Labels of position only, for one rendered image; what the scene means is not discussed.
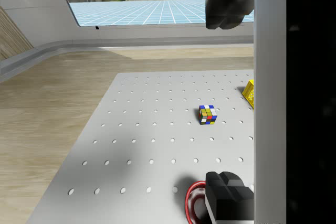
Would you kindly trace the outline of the yellow basket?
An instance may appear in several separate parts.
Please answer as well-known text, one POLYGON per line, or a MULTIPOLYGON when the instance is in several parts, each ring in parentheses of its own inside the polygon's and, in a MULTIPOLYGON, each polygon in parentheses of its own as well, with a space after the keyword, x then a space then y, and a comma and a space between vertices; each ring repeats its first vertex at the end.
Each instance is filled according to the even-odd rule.
POLYGON ((254 108, 254 81, 249 80, 242 92, 242 95, 247 100, 247 102, 254 108))

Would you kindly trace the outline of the red mug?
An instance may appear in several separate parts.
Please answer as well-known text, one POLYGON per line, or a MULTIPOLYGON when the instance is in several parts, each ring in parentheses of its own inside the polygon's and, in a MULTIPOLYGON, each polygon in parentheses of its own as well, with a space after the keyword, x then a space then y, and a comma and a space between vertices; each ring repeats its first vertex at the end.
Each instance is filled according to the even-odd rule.
POLYGON ((187 190, 184 209, 188 224, 212 224, 206 207, 205 185, 205 181, 197 181, 187 190))

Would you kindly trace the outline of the puzzle cube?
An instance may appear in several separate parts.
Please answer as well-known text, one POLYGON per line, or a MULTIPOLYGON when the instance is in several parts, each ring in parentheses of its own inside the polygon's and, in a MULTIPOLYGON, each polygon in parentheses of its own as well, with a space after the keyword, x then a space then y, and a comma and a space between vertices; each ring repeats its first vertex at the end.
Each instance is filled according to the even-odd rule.
POLYGON ((213 125, 217 119, 217 113, 213 105, 200 105, 198 108, 198 120, 200 125, 213 125))

